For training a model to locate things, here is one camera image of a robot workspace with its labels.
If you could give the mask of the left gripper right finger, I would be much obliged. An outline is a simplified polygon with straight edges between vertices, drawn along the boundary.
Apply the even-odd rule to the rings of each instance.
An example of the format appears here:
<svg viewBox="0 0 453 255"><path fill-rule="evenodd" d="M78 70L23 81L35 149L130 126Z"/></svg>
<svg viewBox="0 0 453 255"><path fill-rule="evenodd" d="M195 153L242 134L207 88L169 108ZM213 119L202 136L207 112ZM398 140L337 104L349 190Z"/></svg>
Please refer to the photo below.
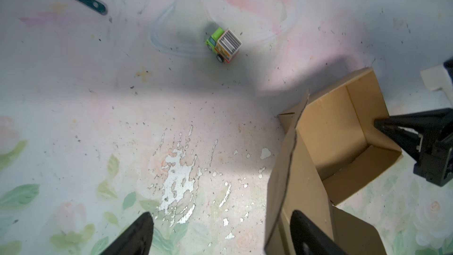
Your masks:
<svg viewBox="0 0 453 255"><path fill-rule="evenodd" d="M297 255L346 255L346 253L303 212L294 210L290 234Z"/></svg>

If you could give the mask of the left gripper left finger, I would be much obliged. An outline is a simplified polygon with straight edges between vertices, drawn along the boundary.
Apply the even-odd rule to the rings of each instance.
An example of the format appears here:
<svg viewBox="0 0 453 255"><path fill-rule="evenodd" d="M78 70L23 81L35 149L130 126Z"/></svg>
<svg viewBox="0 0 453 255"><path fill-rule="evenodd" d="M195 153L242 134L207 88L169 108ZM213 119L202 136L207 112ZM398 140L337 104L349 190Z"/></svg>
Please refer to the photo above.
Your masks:
<svg viewBox="0 0 453 255"><path fill-rule="evenodd" d="M148 255L153 232L153 217L150 212L144 212L101 255Z"/></svg>

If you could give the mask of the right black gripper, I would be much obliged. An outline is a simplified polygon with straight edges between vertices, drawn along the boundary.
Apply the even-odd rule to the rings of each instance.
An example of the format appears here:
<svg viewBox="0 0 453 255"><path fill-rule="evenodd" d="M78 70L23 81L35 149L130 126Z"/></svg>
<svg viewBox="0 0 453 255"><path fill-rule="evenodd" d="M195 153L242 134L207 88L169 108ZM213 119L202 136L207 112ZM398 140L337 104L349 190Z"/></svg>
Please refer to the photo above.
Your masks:
<svg viewBox="0 0 453 255"><path fill-rule="evenodd" d="M414 174L443 187L453 179L453 110L375 119L374 127L416 160Z"/></svg>

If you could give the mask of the brown cardboard box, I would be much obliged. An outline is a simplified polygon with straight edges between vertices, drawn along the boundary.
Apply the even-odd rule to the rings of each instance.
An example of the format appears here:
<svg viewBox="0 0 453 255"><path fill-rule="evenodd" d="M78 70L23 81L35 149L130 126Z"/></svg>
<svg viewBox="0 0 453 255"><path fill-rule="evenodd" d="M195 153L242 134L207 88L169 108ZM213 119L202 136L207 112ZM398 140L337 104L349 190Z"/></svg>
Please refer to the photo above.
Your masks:
<svg viewBox="0 0 453 255"><path fill-rule="evenodd" d="M285 132L267 185L264 250L295 253L290 235L293 211L305 214L348 255L383 255L374 226L339 209L402 154L374 126L389 116L374 71L348 74L281 113Z"/></svg>

